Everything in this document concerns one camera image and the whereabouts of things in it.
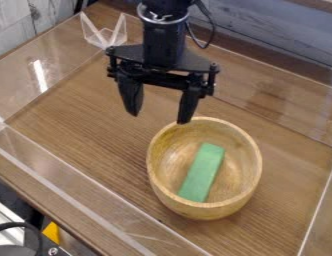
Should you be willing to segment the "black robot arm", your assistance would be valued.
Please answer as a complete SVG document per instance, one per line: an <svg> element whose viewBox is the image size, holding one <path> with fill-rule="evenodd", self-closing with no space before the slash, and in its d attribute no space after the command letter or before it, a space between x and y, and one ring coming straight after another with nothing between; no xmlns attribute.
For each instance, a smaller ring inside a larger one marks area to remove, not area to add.
<svg viewBox="0 0 332 256"><path fill-rule="evenodd" d="M209 14L200 0L140 0L136 14L143 24L143 42L109 46L107 76L116 84L125 111L137 115L143 86L153 85L181 92L176 122L191 121L197 102L213 94L219 66L185 47L193 37L188 8Z"/></svg>

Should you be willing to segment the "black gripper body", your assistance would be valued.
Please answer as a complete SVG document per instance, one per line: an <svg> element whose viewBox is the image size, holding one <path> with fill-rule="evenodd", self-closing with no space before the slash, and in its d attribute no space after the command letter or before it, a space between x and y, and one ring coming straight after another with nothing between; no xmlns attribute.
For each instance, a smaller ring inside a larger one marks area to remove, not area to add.
<svg viewBox="0 0 332 256"><path fill-rule="evenodd" d="M219 67L185 48L187 29L187 22L144 22L140 44L108 47L107 73L115 82L117 73L123 73L136 78L143 85L181 92L189 86L197 86L201 88L201 98L212 95Z"/></svg>

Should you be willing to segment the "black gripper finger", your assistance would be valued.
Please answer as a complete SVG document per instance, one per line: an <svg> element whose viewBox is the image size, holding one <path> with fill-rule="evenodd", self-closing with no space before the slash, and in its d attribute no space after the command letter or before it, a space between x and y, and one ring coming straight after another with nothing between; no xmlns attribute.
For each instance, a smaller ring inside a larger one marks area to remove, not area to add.
<svg viewBox="0 0 332 256"><path fill-rule="evenodd" d="M117 73L116 82L124 109L136 116L143 103L143 83L123 73Z"/></svg>
<svg viewBox="0 0 332 256"><path fill-rule="evenodd" d="M201 88L197 86L189 86L181 94L177 111L177 124L185 124L191 121L197 102L201 98Z"/></svg>

